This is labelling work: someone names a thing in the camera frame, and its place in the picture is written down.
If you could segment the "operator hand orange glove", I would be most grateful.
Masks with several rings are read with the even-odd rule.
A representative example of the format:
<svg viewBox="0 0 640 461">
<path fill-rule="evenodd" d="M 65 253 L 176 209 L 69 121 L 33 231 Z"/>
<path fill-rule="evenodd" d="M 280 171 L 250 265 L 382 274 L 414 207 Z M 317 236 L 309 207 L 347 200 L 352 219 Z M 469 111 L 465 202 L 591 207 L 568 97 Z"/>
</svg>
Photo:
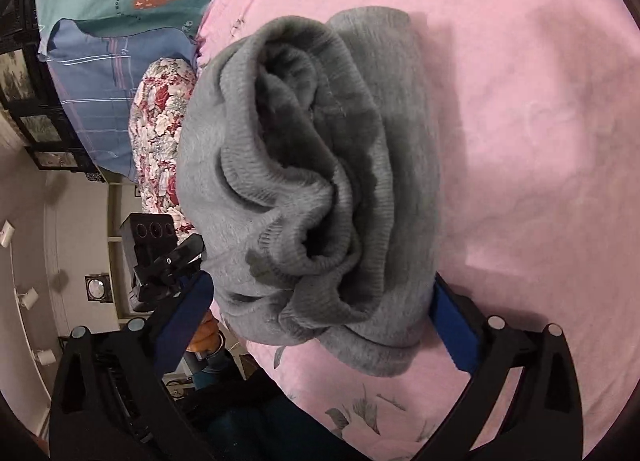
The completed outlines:
<svg viewBox="0 0 640 461">
<path fill-rule="evenodd" d="M 221 344 L 218 320 L 211 311 L 206 311 L 186 350 L 193 354 L 208 354 L 217 351 Z"/>
</svg>

